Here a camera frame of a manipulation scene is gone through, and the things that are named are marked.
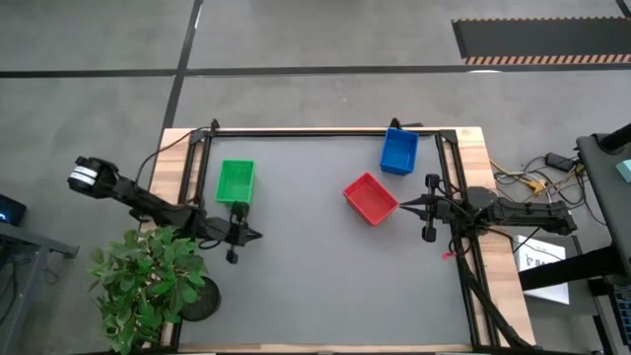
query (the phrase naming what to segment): plant pot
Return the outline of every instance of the plant pot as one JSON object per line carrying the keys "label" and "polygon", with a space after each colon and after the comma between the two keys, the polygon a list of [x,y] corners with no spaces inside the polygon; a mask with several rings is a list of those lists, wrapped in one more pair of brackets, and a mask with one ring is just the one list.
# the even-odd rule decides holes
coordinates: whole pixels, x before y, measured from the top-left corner
{"label": "plant pot", "polygon": [[217,312],[221,306],[221,293],[217,284],[206,276],[201,278],[206,284],[198,291],[199,300],[184,305],[180,311],[181,317],[185,320],[205,320]]}

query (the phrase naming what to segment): gray floor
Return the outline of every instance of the gray floor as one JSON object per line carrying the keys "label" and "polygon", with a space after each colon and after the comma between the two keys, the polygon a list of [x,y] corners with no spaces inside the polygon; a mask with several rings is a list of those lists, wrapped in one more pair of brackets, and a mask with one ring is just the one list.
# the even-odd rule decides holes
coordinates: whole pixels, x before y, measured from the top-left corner
{"label": "gray floor", "polygon": [[[0,0],[0,71],[175,68],[192,0]],[[451,19],[620,16],[613,0],[206,0],[189,67],[460,64]],[[105,350],[86,294],[93,246],[135,224],[127,209],[67,188],[79,155],[132,176],[156,147],[172,78],[0,80],[0,193],[30,207],[26,227],[82,247],[53,259],[25,327],[25,354]],[[491,157],[518,170],[577,136],[628,123],[631,72],[189,78],[175,126],[480,125]],[[515,197],[527,194],[507,189]],[[584,249],[609,242],[584,210]],[[587,317],[532,317],[537,343],[597,348]]]}

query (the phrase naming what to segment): blue bin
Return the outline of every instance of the blue bin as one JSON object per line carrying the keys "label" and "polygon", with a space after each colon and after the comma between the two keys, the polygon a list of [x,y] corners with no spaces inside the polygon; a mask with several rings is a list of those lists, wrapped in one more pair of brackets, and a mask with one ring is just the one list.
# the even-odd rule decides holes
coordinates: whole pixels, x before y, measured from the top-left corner
{"label": "blue bin", "polygon": [[414,172],[417,148],[418,134],[389,128],[382,151],[382,171],[402,176]]}

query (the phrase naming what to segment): potted plant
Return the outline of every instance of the potted plant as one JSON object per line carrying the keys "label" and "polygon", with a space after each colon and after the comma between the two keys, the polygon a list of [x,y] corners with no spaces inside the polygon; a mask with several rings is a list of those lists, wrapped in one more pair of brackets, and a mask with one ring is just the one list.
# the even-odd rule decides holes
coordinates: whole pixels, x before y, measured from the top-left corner
{"label": "potted plant", "polygon": [[128,354],[144,342],[158,342],[165,321],[203,320],[217,311],[219,289],[201,275],[208,270],[195,249],[176,229],[162,227],[129,230],[123,243],[92,252],[96,266],[88,272],[97,280],[90,291],[103,287],[97,302],[114,351]]}

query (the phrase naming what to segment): wooden table frame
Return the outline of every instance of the wooden table frame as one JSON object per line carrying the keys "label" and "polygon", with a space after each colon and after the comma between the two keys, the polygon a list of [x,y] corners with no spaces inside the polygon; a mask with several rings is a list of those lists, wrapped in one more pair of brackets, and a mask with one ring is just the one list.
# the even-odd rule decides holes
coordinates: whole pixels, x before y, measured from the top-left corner
{"label": "wooden table frame", "polygon": [[[358,131],[368,134],[385,133],[384,127],[342,127],[342,128],[217,128],[226,136],[239,136],[257,132],[267,133],[294,133],[303,132],[309,134],[327,131]],[[452,183],[458,185],[456,177],[456,163],[454,156],[461,161],[464,180],[468,186],[483,186],[495,189],[495,180],[491,171],[488,153],[484,144],[484,137],[480,127],[420,127],[406,128],[413,132],[432,133],[439,130],[449,130],[456,134],[457,152],[452,152],[452,145],[444,141],[445,156],[447,158],[447,168]],[[161,142],[161,149],[173,145],[173,147],[161,152],[157,157],[156,167],[152,178],[150,191],[170,203],[177,203],[179,191],[184,172],[186,153],[189,147],[189,140],[179,138],[190,133],[188,128],[167,129],[164,132]],[[191,161],[191,174],[189,176],[188,195],[193,194],[197,185],[197,176],[200,169],[200,156],[195,154]],[[479,253],[483,261],[484,274],[488,284],[491,299],[498,307],[504,318],[528,343],[534,343],[530,320],[526,309],[526,301],[521,289],[518,271],[513,259],[511,244],[506,238],[494,233],[487,233],[479,238]],[[467,255],[469,267],[476,271],[475,263],[471,253]],[[473,310],[479,331],[480,344],[491,344],[486,324],[486,316],[475,296],[473,299]],[[178,340],[178,327],[172,324],[165,326],[162,337],[162,345],[174,345],[174,340]],[[500,343],[507,346],[506,340],[500,335]],[[434,351],[470,351],[471,344],[450,344],[450,345],[314,345],[314,344],[226,344],[226,345],[203,345],[203,344],[176,344],[179,352],[434,352]]]}

